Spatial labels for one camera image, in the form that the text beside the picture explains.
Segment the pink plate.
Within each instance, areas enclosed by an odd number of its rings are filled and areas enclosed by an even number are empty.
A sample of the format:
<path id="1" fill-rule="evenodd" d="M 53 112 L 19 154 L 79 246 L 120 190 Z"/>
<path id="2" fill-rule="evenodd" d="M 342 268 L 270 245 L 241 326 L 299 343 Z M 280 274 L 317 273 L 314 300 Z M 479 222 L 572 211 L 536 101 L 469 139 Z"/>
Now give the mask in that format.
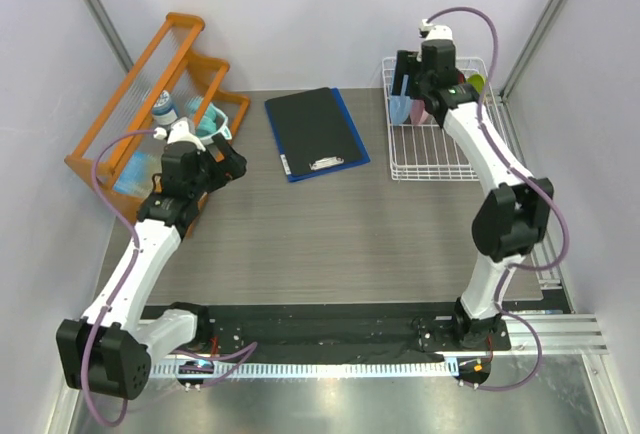
<path id="1" fill-rule="evenodd" d="M 424 102 L 422 100 L 413 100 L 410 110 L 411 124 L 422 125 L 426 122 L 429 114 L 425 111 Z"/>

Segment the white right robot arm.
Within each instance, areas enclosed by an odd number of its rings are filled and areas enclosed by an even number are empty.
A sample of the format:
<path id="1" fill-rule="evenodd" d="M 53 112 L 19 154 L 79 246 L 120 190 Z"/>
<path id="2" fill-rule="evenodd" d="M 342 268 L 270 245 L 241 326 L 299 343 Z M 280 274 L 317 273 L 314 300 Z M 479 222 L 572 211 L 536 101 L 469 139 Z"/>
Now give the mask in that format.
<path id="1" fill-rule="evenodd" d="M 483 93 L 463 81 L 452 41 L 426 40 L 417 51 L 398 51 L 391 93 L 423 103 L 462 150 L 485 195 L 471 226 L 478 257 L 446 330 L 455 346 L 481 349 L 499 329 L 514 272 L 546 234 L 553 185 L 534 178 L 509 150 Z"/>

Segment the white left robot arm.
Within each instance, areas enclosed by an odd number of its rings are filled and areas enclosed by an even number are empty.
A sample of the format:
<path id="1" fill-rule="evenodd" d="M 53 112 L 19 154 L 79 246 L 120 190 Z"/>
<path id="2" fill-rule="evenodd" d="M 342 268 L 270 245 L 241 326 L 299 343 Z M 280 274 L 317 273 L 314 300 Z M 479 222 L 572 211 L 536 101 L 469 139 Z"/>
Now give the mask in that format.
<path id="1" fill-rule="evenodd" d="M 217 155 L 196 142 L 167 142 L 123 257 L 82 316 L 60 324 L 56 343 L 68 387 L 134 400 L 159 360 L 180 347 L 200 353 L 211 345 L 213 325 L 201 305 L 175 302 L 155 321 L 139 324 L 161 271 L 208 195 L 246 173 L 246 159 L 222 135 L 213 138 Z"/>

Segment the light blue plate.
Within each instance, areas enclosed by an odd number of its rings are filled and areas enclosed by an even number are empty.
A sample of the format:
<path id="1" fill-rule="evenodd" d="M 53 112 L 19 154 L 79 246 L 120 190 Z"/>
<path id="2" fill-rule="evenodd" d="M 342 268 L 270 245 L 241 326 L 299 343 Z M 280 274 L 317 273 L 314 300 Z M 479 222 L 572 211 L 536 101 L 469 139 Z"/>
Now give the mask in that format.
<path id="1" fill-rule="evenodd" d="M 407 75 L 394 74 L 389 101 L 389 116 L 394 126 L 404 124 L 409 118 L 412 101 L 406 95 L 407 83 Z"/>

